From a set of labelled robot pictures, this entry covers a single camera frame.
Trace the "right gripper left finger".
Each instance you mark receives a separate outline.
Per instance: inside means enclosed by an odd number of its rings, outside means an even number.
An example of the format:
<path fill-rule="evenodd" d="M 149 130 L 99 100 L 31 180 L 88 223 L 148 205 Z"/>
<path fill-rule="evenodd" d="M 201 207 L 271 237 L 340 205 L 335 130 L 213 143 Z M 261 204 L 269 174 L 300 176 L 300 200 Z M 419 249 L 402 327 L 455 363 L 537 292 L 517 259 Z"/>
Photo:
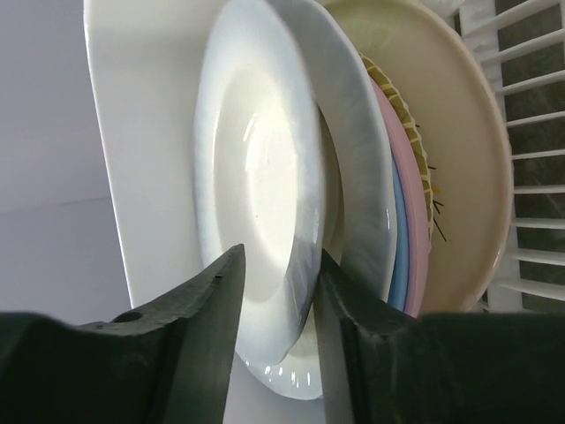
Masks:
<path fill-rule="evenodd" d="M 237 245 L 111 322 L 2 314 L 2 422 L 222 422 L 244 282 Z"/>

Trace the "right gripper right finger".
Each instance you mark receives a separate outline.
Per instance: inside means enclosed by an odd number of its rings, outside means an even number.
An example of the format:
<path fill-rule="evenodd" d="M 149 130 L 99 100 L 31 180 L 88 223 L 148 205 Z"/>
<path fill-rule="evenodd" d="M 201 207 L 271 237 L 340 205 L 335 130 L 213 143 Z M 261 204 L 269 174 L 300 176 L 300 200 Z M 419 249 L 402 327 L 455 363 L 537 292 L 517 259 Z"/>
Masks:
<path fill-rule="evenodd" d="M 412 318 L 328 254 L 313 305 L 329 423 L 564 420 L 560 314 Z"/>

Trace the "light blue plate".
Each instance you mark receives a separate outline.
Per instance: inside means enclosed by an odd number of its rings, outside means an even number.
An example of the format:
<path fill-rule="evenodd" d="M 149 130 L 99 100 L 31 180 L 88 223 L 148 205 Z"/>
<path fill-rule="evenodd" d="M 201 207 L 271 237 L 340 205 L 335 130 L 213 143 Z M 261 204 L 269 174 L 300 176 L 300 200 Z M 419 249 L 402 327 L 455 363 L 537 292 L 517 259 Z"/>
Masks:
<path fill-rule="evenodd" d="M 388 293 L 388 303 L 403 312 L 407 297 L 410 272 L 410 245 L 407 216 L 401 180 L 396 162 L 393 165 L 393 183 L 396 209 L 396 248 L 393 275 Z"/>

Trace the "pink plate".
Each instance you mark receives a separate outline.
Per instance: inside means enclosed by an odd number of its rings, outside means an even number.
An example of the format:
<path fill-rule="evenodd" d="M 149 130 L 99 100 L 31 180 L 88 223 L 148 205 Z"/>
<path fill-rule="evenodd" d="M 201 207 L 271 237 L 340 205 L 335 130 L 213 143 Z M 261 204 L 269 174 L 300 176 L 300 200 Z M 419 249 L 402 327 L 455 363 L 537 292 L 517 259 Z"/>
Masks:
<path fill-rule="evenodd" d="M 403 312 L 416 317 L 420 312 L 426 288 L 430 250 L 426 199 L 417 162 L 400 119 L 377 84 L 373 82 L 372 86 L 385 122 L 391 155 L 401 180 L 407 216 L 410 272 Z"/>

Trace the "white scalloped plate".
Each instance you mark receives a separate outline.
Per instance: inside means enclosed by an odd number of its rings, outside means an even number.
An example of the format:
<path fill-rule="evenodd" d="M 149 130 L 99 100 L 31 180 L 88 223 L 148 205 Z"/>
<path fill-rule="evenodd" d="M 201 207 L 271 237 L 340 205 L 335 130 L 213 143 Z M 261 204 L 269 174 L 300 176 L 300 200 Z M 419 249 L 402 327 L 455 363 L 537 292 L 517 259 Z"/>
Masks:
<path fill-rule="evenodd" d="M 388 297 L 396 253 L 391 149 L 373 87 L 348 36 L 315 1 L 272 3 L 305 60 L 335 146 L 343 188 L 342 268 Z"/>
<path fill-rule="evenodd" d="M 193 126 L 202 260 L 245 248 L 237 355 L 273 392 L 319 398 L 308 318 L 326 214 L 319 112 L 298 45 L 271 3 L 222 7 Z"/>

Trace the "cream green leaf plate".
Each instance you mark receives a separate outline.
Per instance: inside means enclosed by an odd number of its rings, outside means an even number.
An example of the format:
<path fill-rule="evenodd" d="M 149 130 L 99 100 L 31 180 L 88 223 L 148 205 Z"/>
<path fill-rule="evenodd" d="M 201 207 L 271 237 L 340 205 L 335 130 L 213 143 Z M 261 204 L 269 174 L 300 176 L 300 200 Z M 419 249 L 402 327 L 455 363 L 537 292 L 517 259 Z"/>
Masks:
<path fill-rule="evenodd" d="M 337 1 L 329 12 L 393 81 L 422 136 L 433 226 L 421 310 L 471 309 L 500 263 L 513 171 L 498 103 L 461 37 L 417 1 Z"/>

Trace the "woven bamboo plate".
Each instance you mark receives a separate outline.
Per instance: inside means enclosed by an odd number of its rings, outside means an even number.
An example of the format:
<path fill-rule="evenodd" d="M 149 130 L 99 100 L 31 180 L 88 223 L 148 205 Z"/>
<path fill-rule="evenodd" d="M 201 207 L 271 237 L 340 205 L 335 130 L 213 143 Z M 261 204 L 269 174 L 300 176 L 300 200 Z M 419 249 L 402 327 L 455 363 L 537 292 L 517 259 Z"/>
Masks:
<path fill-rule="evenodd" d="M 426 199 L 426 210 L 428 226 L 433 226 L 433 188 L 431 171 L 428 167 L 427 153 L 422 143 L 422 136 L 419 126 L 410 112 L 407 102 L 402 98 L 400 91 L 393 84 L 393 81 L 376 65 L 369 57 L 359 54 L 369 76 L 377 84 L 380 90 L 388 99 L 396 115 L 400 119 L 403 129 L 411 145 L 412 153 L 415 156 L 419 175 L 421 178 L 424 196 Z"/>

